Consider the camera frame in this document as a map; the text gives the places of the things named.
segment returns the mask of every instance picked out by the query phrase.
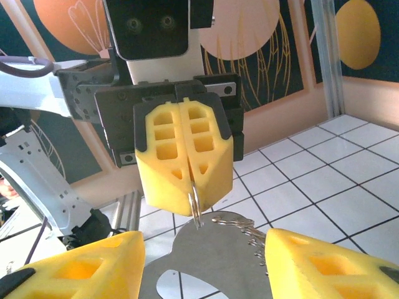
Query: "key ring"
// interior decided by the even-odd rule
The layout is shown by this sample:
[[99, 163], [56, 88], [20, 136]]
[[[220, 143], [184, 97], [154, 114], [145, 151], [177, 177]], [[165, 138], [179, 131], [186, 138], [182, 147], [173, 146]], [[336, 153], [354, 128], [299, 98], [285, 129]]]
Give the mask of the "key ring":
[[193, 193], [194, 193], [194, 198], [191, 195], [191, 193], [188, 194], [188, 201], [190, 202], [191, 205], [191, 211], [193, 213], [193, 219], [194, 219], [194, 224], [197, 229], [203, 226], [203, 222], [201, 221], [201, 208], [200, 208], [200, 200], [198, 198], [198, 193], [197, 189], [195, 187], [195, 183], [191, 182], [193, 186]]

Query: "white tiled floor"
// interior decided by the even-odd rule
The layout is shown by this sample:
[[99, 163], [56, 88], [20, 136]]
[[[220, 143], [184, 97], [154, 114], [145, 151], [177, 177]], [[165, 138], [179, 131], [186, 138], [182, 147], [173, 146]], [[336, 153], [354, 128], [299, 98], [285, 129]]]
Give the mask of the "white tiled floor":
[[[399, 264], [398, 135], [340, 116], [246, 155], [234, 164], [233, 190], [213, 208], [252, 218], [263, 232], [290, 229]], [[171, 250], [188, 219], [143, 204], [146, 263]], [[173, 271], [158, 291], [164, 299], [227, 298]]]

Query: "metal keyring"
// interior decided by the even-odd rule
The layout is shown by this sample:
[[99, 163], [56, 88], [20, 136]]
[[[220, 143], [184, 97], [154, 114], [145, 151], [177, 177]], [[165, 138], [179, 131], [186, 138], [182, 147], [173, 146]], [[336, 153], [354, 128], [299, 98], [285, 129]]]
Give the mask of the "metal keyring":
[[194, 198], [191, 195], [191, 193], [188, 194], [188, 201], [190, 202], [191, 205], [191, 211], [193, 213], [193, 219], [194, 219], [194, 224], [197, 229], [203, 226], [203, 223], [201, 221], [201, 208], [200, 208], [200, 200], [198, 198], [198, 193], [197, 189], [195, 187], [194, 182], [192, 182], [193, 186], [193, 193], [194, 193]]

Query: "metal plate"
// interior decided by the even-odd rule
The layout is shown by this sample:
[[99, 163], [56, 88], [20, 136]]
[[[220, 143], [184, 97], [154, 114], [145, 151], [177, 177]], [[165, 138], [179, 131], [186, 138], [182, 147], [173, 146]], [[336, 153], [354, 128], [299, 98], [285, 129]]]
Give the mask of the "metal plate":
[[272, 298], [265, 266], [248, 245], [251, 237], [234, 226], [219, 225], [212, 218], [242, 218], [232, 212], [203, 215], [204, 226], [196, 229], [193, 221], [185, 224], [175, 237], [172, 252], [144, 268], [139, 298], [161, 298], [156, 283], [167, 270], [191, 275], [214, 286], [229, 299]]

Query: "purple cable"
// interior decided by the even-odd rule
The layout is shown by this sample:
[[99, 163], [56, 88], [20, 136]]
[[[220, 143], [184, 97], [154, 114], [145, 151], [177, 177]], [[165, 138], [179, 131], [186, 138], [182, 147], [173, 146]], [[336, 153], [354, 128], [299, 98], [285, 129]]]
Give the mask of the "purple cable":
[[[11, 67], [7, 64], [36, 64], [44, 67], [39, 70], [22, 70]], [[20, 57], [20, 56], [0, 56], [0, 72], [22, 77], [22, 78], [39, 78], [46, 76], [54, 70], [54, 64], [44, 58]]]
[[44, 229], [46, 228], [46, 225], [47, 225], [47, 218], [45, 217], [45, 218], [43, 219], [43, 223], [42, 223], [42, 226], [41, 226], [41, 228], [40, 228], [40, 231], [39, 231], [39, 233], [38, 233], [38, 235], [37, 235], [37, 237], [36, 237], [36, 240], [35, 240], [35, 242], [33, 243], [33, 246], [32, 246], [32, 248], [31, 248], [31, 251], [29, 251], [29, 254], [27, 255], [27, 258], [26, 258], [26, 261], [25, 261], [25, 264], [24, 264], [24, 265], [27, 265], [27, 264], [29, 264], [29, 263], [31, 262], [31, 258], [32, 258], [32, 256], [33, 256], [33, 253], [35, 252], [36, 247], [37, 247], [37, 245], [39, 244], [39, 241], [40, 241], [40, 239], [41, 239], [41, 237], [42, 237], [42, 235], [43, 235], [43, 233], [44, 233]]

